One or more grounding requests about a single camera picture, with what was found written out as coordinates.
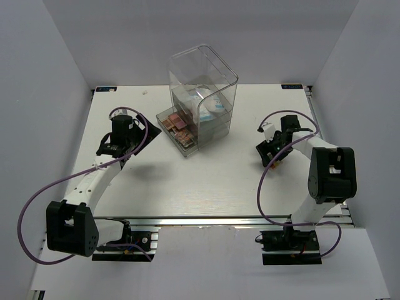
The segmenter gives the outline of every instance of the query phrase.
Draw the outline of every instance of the clear plastic container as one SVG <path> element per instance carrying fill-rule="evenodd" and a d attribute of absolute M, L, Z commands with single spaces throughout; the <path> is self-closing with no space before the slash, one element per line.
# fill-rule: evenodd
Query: clear plastic container
<path fill-rule="evenodd" d="M 184 156 L 229 133 L 238 75 L 208 45 L 172 56 L 172 107 L 157 121 Z"/>

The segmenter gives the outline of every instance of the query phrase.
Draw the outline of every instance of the plastic bin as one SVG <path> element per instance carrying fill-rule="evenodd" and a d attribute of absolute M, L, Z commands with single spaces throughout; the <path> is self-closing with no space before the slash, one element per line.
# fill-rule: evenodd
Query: plastic bin
<path fill-rule="evenodd" d="M 157 121 L 184 156 L 229 133 L 238 75 L 208 45 L 170 57 L 172 107 Z"/>

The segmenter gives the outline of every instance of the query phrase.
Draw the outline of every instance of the purple cable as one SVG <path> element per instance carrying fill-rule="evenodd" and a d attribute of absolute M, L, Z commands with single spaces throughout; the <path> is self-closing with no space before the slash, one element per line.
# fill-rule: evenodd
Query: purple cable
<path fill-rule="evenodd" d="M 149 261 L 152 261 L 151 257 L 145 252 L 145 250 L 143 250 L 140 246 L 136 245 L 136 244 L 106 244 L 107 247 L 135 247 L 136 249 L 138 249 L 140 252 L 142 252 Z"/>
<path fill-rule="evenodd" d="M 265 220 L 267 220 L 268 222 L 270 222 L 271 224 L 278 225 L 278 226 L 283 226 L 283 227 L 312 226 L 312 225 L 317 225 L 317 226 L 321 226 L 321 225 L 335 225 L 335 226 L 337 226 L 337 228 L 339 229 L 339 235 L 338 235 L 338 237 L 337 237 L 336 242 L 335 242 L 334 245 L 332 246 L 332 248 L 329 249 L 328 251 L 326 251 L 325 253 L 321 254 L 320 256 L 314 257 L 314 258 L 322 258 L 322 257 L 328 255 L 329 253 L 331 253 L 331 252 L 336 248 L 336 246 L 339 244 L 339 241 L 340 241 L 340 239 L 341 239 L 341 237 L 342 237 L 342 229 L 341 229 L 341 227 L 340 227 L 340 225 L 339 225 L 338 223 L 333 222 L 333 221 L 326 221 L 326 222 L 321 222 L 321 223 L 318 223 L 318 224 L 314 224 L 314 223 L 311 223 L 311 222 L 297 223 L 297 224 L 279 223 L 279 222 L 276 222 L 276 221 L 272 220 L 272 219 L 271 219 L 271 216 L 265 215 L 264 212 L 263 212 L 263 209 L 261 208 L 261 203 L 260 203 L 261 187 L 263 186 L 263 181 L 264 181 L 264 178 L 265 178 L 265 176 L 266 176 L 266 174 L 267 174 L 269 168 L 273 165 L 273 163 L 275 163 L 275 161 L 278 159 L 278 157 L 279 157 L 282 153 L 286 152 L 290 147 L 292 147 L 293 145 L 295 145 L 295 144 L 297 144 L 298 142 L 301 142 L 301 141 L 303 141 L 303 140 L 305 140 L 305 139 L 312 138 L 313 136 L 315 136 L 315 135 L 319 132 L 319 126 L 318 126 L 318 124 L 317 124 L 316 122 L 314 122 L 314 120 L 312 120 L 310 117 L 308 117 L 307 115 L 303 114 L 302 112 L 293 111 L 293 110 L 290 110 L 290 109 L 282 110 L 282 111 L 276 111 L 276 112 L 273 112 L 272 114 L 269 114 L 268 116 L 266 116 L 266 117 L 261 121 L 259 127 L 261 128 L 261 126 L 264 124 L 264 122 L 266 121 L 266 119 L 268 119 L 269 117 L 273 116 L 274 114 L 279 114 L 279 113 L 295 113 L 295 114 L 299 114 L 299 115 L 305 117 L 308 121 L 310 121 L 310 122 L 312 123 L 312 125 L 315 126 L 316 131 L 315 131 L 314 133 L 312 133 L 312 134 L 309 134 L 309 135 L 307 135 L 307 136 L 304 136 L 304 137 L 302 137 L 302 138 L 300 138 L 300 139 L 297 139 L 297 140 L 295 140 L 295 141 L 289 143 L 288 145 L 284 146 L 284 147 L 271 159 L 271 161 L 269 162 L 269 164 L 266 166 L 264 172 L 262 173 L 260 182 L 259 182 L 259 184 L 258 184 L 258 188 L 257 188 L 257 207 L 258 207 L 258 211 L 259 211 L 260 214 L 263 216 L 263 218 L 264 218 Z"/>
<path fill-rule="evenodd" d="M 122 157 L 119 157 L 119 158 L 114 159 L 112 161 L 109 161 L 109 162 L 106 162 L 104 164 L 101 164 L 97 168 L 96 167 L 91 167 L 90 169 L 83 170 L 83 171 L 78 172 L 76 174 L 72 174 L 72 175 L 69 175 L 67 177 L 58 179 L 58 180 L 48 184 L 47 186 L 42 187 L 40 190 L 35 192 L 32 195 L 32 197 L 29 198 L 27 203 L 22 208 L 21 213 L 19 214 L 19 217 L 18 217 L 18 224 L 17 224 L 18 241 L 19 241 L 19 244 L 22 247 L 22 250 L 25 252 L 25 254 L 30 259 L 32 259 L 35 263 L 44 264 L 44 265 L 58 264 L 58 263 L 61 263 L 63 261 L 66 261 L 67 259 L 70 259 L 70 258 L 72 258 L 74 256 L 74 255 L 69 255 L 69 256 L 66 256 L 66 257 L 64 257 L 62 259 L 58 259 L 57 261 L 42 261 L 41 259 L 38 259 L 37 257 L 35 257 L 31 252 L 29 252 L 29 249 L 26 247 L 25 242 L 24 242 L 23 233 L 22 233 L 22 225 L 23 225 L 23 218 L 24 218 L 25 212 L 28 209 L 29 205 L 35 200 L 35 198 L 38 197 L 41 193 L 43 193 L 45 190 L 51 188 L 52 186 L 55 186 L 55 185 L 60 184 L 60 183 L 63 183 L 64 181 L 70 180 L 72 178 L 75 178 L 75 177 L 78 177 L 78 176 L 81 176 L 81 175 L 96 171 L 98 168 L 105 168 L 105 167 L 109 166 L 110 164 L 114 164 L 114 163 L 116 163 L 118 161 L 122 161 L 123 159 L 131 157 L 133 154 L 137 153 L 142 148 L 143 144 L 146 142 L 146 139 L 147 139 L 148 133 L 149 133 L 149 126 L 148 126 L 148 123 L 146 121 L 146 118 L 140 112 L 136 111 L 135 109 L 132 109 L 130 107 L 125 107 L 125 106 L 114 108 L 110 112 L 109 118 L 118 109 L 127 109 L 128 111 L 132 111 L 132 112 L 134 112 L 134 113 L 136 113 L 136 114 L 138 114 L 139 116 L 142 117 L 142 119 L 144 120 L 145 132 L 144 132 L 144 137 L 143 137 L 143 140 L 141 141 L 141 143 L 132 152 L 130 152 L 130 153 L 128 153 L 128 154 L 126 154 L 126 155 L 124 155 Z"/>

